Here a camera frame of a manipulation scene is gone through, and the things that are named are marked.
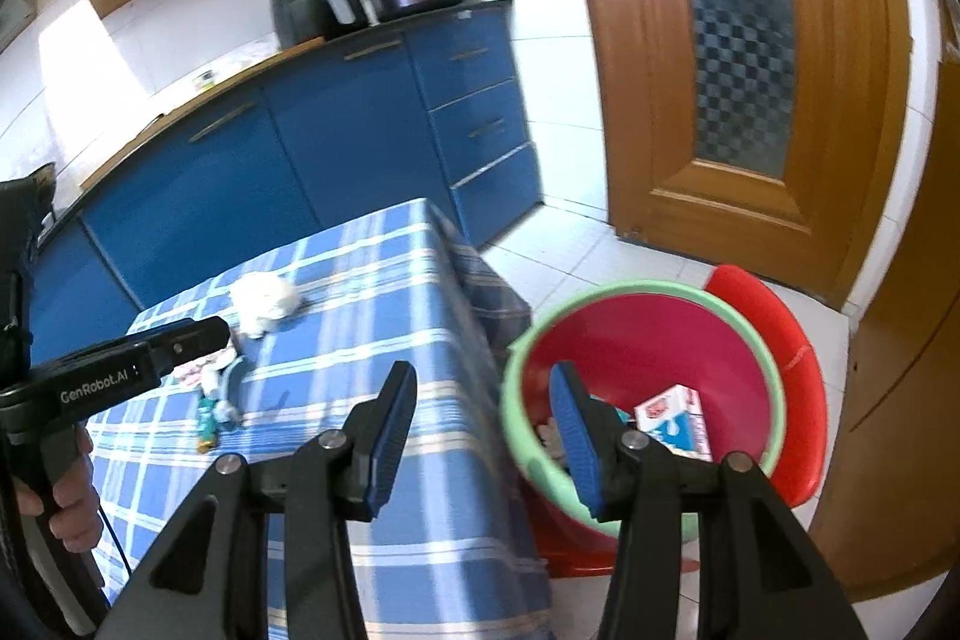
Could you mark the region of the person left hand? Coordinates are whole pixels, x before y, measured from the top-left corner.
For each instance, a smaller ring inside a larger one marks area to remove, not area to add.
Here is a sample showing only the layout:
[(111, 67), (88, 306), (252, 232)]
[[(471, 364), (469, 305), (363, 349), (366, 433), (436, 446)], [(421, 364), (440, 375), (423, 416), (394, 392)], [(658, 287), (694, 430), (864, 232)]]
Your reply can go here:
[(86, 554), (98, 546), (103, 520), (99, 518), (99, 495), (93, 484), (93, 442), (83, 425), (76, 427), (76, 448), (78, 456), (52, 487), (53, 502), (59, 510), (49, 518), (49, 528), (68, 552)]

